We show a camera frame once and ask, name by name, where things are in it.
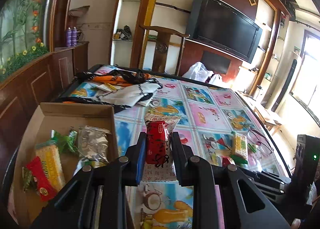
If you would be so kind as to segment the white plastic bag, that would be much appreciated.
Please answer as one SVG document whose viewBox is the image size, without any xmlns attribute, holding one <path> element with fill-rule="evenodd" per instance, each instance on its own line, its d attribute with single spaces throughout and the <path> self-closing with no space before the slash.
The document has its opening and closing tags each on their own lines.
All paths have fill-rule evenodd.
<svg viewBox="0 0 320 229">
<path fill-rule="evenodd" d="M 223 88 L 228 88 L 228 85 L 223 82 L 222 76 L 218 73 L 208 70 L 201 62 L 196 62 L 183 74 L 183 78 L 208 83 Z"/>
</svg>

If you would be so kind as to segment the yellow cracker packet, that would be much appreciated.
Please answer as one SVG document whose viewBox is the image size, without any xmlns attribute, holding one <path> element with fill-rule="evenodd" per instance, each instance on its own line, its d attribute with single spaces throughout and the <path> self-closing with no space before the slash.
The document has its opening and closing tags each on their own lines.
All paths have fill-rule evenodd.
<svg viewBox="0 0 320 229">
<path fill-rule="evenodd" d="M 54 141 L 35 145 L 35 154 L 40 158 L 43 172 L 51 186 L 58 192 L 65 185 L 59 149 Z"/>
</svg>

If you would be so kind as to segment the left purple bottle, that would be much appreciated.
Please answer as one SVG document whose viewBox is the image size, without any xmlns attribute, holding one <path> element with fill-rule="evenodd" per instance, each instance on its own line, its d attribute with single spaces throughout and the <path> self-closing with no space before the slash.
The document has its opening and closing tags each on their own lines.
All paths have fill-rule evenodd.
<svg viewBox="0 0 320 229">
<path fill-rule="evenodd" d="M 66 29 L 66 47 L 72 46 L 72 29 L 68 27 Z"/>
</svg>

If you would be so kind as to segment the purple rimmed eyeglasses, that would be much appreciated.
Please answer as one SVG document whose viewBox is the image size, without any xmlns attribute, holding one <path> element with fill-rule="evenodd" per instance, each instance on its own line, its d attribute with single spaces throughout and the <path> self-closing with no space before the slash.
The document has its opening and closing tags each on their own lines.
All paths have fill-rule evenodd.
<svg viewBox="0 0 320 229">
<path fill-rule="evenodd" d="M 273 154 L 274 150 L 268 139 L 258 130 L 249 129 L 247 133 L 248 147 L 254 153 L 259 152 L 263 156 Z"/>
</svg>

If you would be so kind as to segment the wooden side table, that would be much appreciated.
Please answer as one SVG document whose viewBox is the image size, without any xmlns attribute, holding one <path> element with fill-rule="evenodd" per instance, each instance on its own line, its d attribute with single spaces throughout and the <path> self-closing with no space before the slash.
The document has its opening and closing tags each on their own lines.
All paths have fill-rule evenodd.
<svg viewBox="0 0 320 229">
<path fill-rule="evenodd" d="M 265 109 L 260 104 L 255 105 L 254 112 L 263 122 L 267 130 L 271 132 L 271 135 L 274 135 L 279 131 L 283 124 L 283 121 L 279 115 L 277 115 L 275 112 Z"/>
</svg>

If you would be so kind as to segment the green white cracker packet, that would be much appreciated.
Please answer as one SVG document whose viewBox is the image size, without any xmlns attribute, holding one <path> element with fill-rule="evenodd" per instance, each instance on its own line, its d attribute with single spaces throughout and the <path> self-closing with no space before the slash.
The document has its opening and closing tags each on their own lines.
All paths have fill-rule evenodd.
<svg viewBox="0 0 320 229">
<path fill-rule="evenodd" d="M 248 164 L 248 143 L 246 135 L 232 131 L 232 152 L 230 157 L 236 164 Z"/>
</svg>

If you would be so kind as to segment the right purple bottle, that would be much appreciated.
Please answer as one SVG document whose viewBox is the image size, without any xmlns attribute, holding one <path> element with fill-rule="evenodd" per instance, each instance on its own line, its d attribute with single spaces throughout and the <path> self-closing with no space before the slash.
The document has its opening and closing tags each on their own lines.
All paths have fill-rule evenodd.
<svg viewBox="0 0 320 229">
<path fill-rule="evenodd" d="M 76 29 L 76 27 L 72 28 L 71 31 L 71 46 L 76 46 L 77 45 L 77 41 L 78 41 L 78 30 Z"/>
</svg>

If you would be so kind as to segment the silver foil snack packet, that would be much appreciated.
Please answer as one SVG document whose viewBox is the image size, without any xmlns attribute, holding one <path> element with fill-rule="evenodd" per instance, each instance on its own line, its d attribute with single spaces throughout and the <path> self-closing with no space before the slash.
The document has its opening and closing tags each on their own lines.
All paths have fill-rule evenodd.
<svg viewBox="0 0 320 229">
<path fill-rule="evenodd" d="M 78 132 L 78 152 L 82 157 L 101 163 L 108 163 L 108 129 L 82 126 Z"/>
</svg>

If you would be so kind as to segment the purple bottle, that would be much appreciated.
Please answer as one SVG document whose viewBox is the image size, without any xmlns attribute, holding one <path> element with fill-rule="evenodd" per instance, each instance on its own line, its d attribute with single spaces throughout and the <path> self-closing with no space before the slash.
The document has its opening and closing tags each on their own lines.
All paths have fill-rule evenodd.
<svg viewBox="0 0 320 229">
<path fill-rule="evenodd" d="M 76 46 L 77 45 L 77 41 L 78 41 L 78 30 L 76 29 L 76 27 L 72 28 L 71 31 L 71 46 Z"/>
<path fill-rule="evenodd" d="M 72 46 L 72 29 L 68 27 L 66 29 L 66 47 Z"/>
</svg>

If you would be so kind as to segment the black white cloth bag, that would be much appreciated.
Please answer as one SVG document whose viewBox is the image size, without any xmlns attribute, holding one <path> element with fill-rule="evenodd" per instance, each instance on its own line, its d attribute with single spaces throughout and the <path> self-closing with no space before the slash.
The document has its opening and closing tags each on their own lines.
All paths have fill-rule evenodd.
<svg viewBox="0 0 320 229">
<path fill-rule="evenodd" d="M 163 85 L 141 70 L 130 72 L 114 69 L 106 74 L 81 72 L 75 77 L 80 85 L 89 84 L 95 89 L 90 95 L 88 89 L 77 87 L 70 94 L 64 93 L 56 99 L 65 104 L 110 105 L 116 113 L 145 102 L 163 88 Z"/>
</svg>

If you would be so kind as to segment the red white snack packet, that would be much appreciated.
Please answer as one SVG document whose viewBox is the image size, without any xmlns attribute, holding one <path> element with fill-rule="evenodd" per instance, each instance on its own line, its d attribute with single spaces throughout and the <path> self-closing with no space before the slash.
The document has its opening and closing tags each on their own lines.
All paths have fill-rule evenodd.
<svg viewBox="0 0 320 229">
<path fill-rule="evenodd" d="M 146 155 L 142 181 L 175 181 L 176 171 L 171 150 L 171 135 L 180 116 L 145 115 Z"/>
</svg>

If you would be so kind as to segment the cardboard box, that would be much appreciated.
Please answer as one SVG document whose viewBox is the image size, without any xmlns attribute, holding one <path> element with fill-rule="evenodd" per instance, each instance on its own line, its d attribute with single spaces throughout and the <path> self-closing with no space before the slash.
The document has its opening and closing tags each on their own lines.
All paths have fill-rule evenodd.
<svg viewBox="0 0 320 229">
<path fill-rule="evenodd" d="M 35 110 L 17 152 L 13 178 L 14 206 L 18 225 L 28 228 L 46 205 L 34 189 L 23 189 L 22 168 L 36 156 L 36 145 L 53 141 L 60 155 L 63 177 L 68 182 L 80 159 L 79 128 L 108 129 L 107 160 L 118 157 L 114 109 L 110 105 L 41 103 Z"/>
</svg>

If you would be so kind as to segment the flower mural panel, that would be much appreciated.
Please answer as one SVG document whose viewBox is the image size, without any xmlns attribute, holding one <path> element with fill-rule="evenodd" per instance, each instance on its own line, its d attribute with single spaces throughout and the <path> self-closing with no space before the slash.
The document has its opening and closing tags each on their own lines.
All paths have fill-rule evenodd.
<svg viewBox="0 0 320 229">
<path fill-rule="evenodd" d="M 49 52 L 51 0 L 6 0 L 1 5 L 1 81 Z"/>
</svg>

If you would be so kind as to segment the red long snack packet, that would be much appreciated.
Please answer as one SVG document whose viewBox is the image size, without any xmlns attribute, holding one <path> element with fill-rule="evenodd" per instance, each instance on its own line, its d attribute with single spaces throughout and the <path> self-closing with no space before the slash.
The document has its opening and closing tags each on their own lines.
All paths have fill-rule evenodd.
<svg viewBox="0 0 320 229">
<path fill-rule="evenodd" d="M 47 179 L 42 169 L 42 163 L 40 158 L 37 156 L 31 162 L 29 162 L 27 164 L 27 169 L 30 170 L 33 177 L 36 178 L 37 190 L 40 194 L 41 200 L 52 200 L 57 195 L 57 191 Z"/>
</svg>

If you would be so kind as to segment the wooden chair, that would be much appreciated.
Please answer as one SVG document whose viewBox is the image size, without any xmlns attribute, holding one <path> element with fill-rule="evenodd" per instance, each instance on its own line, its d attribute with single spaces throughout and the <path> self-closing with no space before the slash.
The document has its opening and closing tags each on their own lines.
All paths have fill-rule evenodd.
<svg viewBox="0 0 320 229">
<path fill-rule="evenodd" d="M 164 73 L 165 72 L 165 64 L 167 62 L 168 57 L 168 49 L 170 44 L 170 37 L 172 35 L 178 36 L 181 38 L 180 51 L 177 59 L 177 66 L 175 68 L 175 75 L 177 76 L 181 66 L 181 59 L 184 50 L 185 39 L 189 38 L 189 34 L 182 34 L 179 31 L 174 29 L 160 27 L 160 26 L 146 26 L 140 25 L 140 27 L 144 30 L 151 30 L 157 32 L 155 52 L 152 63 L 152 71 Z"/>
</svg>

